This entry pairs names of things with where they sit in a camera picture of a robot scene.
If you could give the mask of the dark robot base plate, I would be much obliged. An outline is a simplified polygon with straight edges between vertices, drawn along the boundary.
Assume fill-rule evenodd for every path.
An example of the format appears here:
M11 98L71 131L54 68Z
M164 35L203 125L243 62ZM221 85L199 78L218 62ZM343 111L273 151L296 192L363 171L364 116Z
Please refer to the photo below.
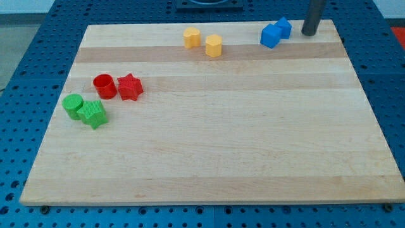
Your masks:
M243 0L175 0L178 11L185 10L240 10L244 6Z

